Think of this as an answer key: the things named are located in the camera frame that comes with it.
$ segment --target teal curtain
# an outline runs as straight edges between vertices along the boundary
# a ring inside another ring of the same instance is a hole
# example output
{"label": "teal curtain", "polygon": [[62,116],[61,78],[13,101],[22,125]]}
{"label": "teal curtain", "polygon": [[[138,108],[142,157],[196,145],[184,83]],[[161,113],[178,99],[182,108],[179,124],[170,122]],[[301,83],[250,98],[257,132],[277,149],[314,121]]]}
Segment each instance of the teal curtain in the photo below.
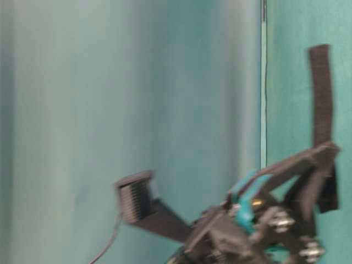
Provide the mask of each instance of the teal curtain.
{"label": "teal curtain", "polygon": [[[0,3],[0,263],[88,263],[126,175],[191,222],[260,166],[260,1]],[[122,225],[100,263],[177,247]]]}
{"label": "teal curtain", "polygon": [[319,263],[350,263],[352,207],[352,1],[268,0],[267,160],[273,163],[312,145],[311,73],[306,50],[332,45],[334,141],[341,210],[318,218],[327,253]]}

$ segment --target wire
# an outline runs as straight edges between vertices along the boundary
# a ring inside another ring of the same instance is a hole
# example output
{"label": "wire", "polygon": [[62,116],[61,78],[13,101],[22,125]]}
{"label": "wire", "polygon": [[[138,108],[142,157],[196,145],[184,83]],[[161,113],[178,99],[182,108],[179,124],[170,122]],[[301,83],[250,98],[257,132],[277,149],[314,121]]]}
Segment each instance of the wire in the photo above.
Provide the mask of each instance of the wire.
{"label": "wire", "polygon": [[114,231],[108,243],[102,249],[102,251],[100,251],[100,253],[91,262],[89,262],[89,264],[94,264],[98,259],[100,259],[105,254],[105,252],[110,248],[110,246],[114,243],[115,238],[117,237],[117,231],[119,229],[121,221],[122,221],[122,213],[119,213],[115,218]]}

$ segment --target black cable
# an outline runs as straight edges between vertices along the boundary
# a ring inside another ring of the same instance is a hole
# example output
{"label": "black cable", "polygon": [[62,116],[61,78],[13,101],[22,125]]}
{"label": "black cable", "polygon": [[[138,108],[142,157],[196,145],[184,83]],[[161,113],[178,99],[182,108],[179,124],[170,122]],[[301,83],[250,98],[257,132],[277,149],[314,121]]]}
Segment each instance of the black cable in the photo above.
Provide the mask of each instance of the black cable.
{"label": "black cable", "polygon": [[105,252],[110,248],[110,246],[114,243],[115,238],[117,237],[117,231],[119,229],[121,221],[122,221],[122,213],[119,213],[115,218],[114,230],[108,243],[102,249],[102,251],[100,251],[100,253],[91,262],[89,262],[89,264],[94,264],[98,259],[100,259],[105,254]]}

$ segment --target green fabric backdrop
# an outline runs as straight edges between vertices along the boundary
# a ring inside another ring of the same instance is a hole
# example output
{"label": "green fabric backdrop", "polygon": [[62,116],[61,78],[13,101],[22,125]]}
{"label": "green fabric backdrop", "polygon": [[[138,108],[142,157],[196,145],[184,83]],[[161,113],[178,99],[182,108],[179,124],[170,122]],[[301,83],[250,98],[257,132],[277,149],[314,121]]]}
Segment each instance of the green fabric backdrop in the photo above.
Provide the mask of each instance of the green fabric backdrop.
{"label": "green fabric backdrop", "polygon": [[311,146],[312,94],[306,49],[332,45],[334,140],[341,210],[318,219],[327,255],[319,263],[351,263],[352,207],[352,1],[268,0],[267,162]]}
{"label": "green fabric backdrop", "polygon": [[[259,167],[260,1],[0,3],[1,264],[88,263],[123,176],[191,221]],[[100,263],[178,246],[123,225]]]}

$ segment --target teal plastic part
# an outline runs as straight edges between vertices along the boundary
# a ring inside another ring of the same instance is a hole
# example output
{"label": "teal plastic part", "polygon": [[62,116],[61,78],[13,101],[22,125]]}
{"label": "teal plastic part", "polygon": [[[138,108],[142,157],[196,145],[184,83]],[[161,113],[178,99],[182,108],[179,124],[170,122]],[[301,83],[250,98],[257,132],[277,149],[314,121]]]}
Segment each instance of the teal plastic part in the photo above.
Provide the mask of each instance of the teal plastic part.
{"label": "teal plastic part", "polygon": [[252,199],[259,192],[261,186],[268,181],[271,174],[265,174],[256,179],[246,192],[239,197],[238,203],[240,209],[235,216],[236,222],[242,226],[248,233],[253,233],[254,213],[252,210]]}
{"label": "teal plastic part", "polygon": [[238,192],[253,178],[256,172],[256,170],[250,172],[246,177],[240,179],[239,182],[231,188],[231,198],[233,203],[238,202]]}

